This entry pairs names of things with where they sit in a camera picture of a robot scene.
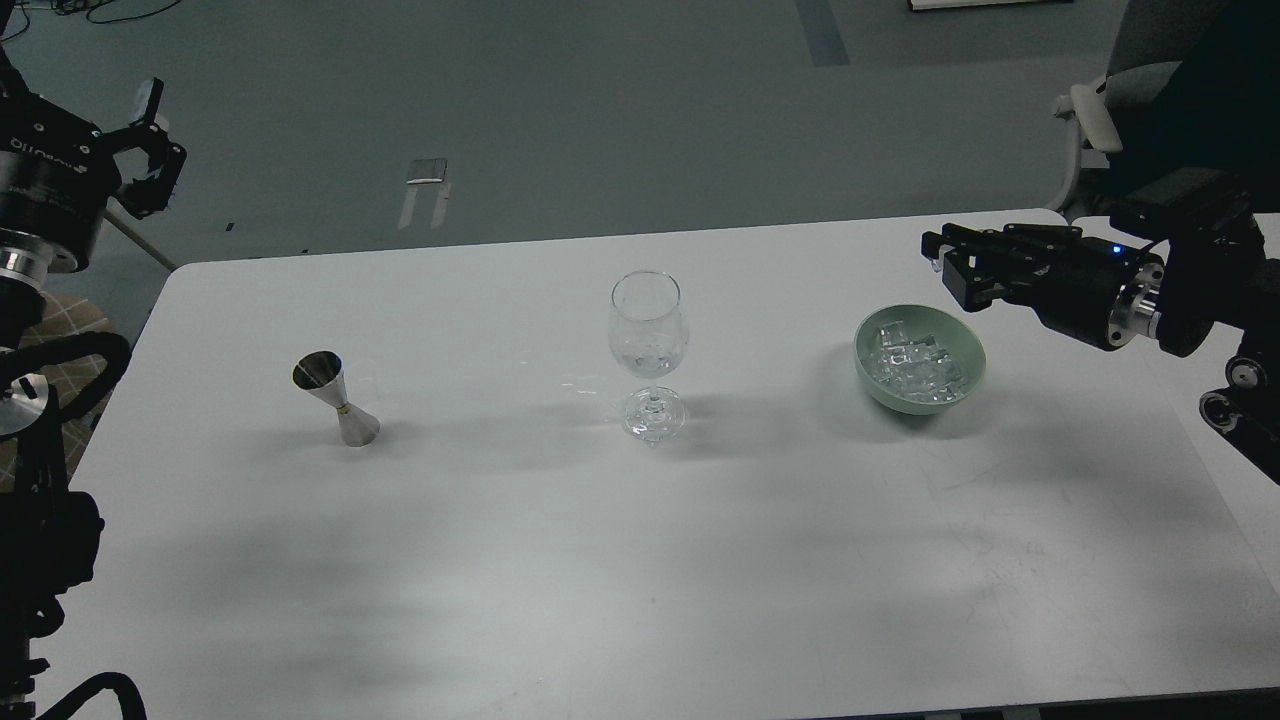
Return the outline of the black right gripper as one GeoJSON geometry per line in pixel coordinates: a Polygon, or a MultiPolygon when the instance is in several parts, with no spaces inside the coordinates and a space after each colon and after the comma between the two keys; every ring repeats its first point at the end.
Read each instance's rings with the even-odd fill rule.
{"type": "Polygon", "coordinates": [[[923,233],[922,256],[964,311],[1029,307],[1043,327],[1103,351],[1156,337],[1165,263],[1149,251],[1070,225],[948,222],[923,233]]]}

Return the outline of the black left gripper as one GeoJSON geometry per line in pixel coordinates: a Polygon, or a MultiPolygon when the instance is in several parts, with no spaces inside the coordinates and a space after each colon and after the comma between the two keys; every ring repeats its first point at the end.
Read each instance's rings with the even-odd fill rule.
{"type": "Polygon", "coordinates": [[[169,209],[188,152],[160,122],[164,88],[146,79],[133,119],[105,135],[38,95],[3,99],[3,229],[51,245],[51,272],[90,266],[111,196],[136,219],[169,209]],[[146,156],[146,172],[120,184],[114,156],[131,151],[146,156]]]}

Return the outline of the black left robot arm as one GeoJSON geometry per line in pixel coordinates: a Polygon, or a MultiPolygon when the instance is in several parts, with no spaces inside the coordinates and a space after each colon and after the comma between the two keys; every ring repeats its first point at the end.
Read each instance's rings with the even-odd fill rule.
{"type": "Polygon", "coordinates": [[[3,68],[3,442],[15,477],[3,495],[3,716],[36,719],[31,652],[64,623],[60,598],[93,577],[104,519],[73,491],[63,437],[115,388],[129,342],[84,331],[23,346],[45,311],[49,275],[90,265],[108,205],[164,210],[186,163],[157,118],[164,85],[142,83],[134,118],[105,132],[3,68]]]}

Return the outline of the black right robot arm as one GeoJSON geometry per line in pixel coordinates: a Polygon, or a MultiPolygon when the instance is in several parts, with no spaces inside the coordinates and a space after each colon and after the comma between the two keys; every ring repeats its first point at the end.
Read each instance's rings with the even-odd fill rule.
{"type": "Polygon", "coordinates": [[[1112,202],[1108,224],[1134,249],[1075,227],[947,223],[920,251],[968,313],[997,301],[1103,351],[1155,340],[1190,356],[1216,325],[1242,341],[1226,384],[1199,398],[1203,421],[1267,478],[1279,478],[1277,260],[1265,252],[1249,193],[1222,170],[1183,168],[1112,202]]]}

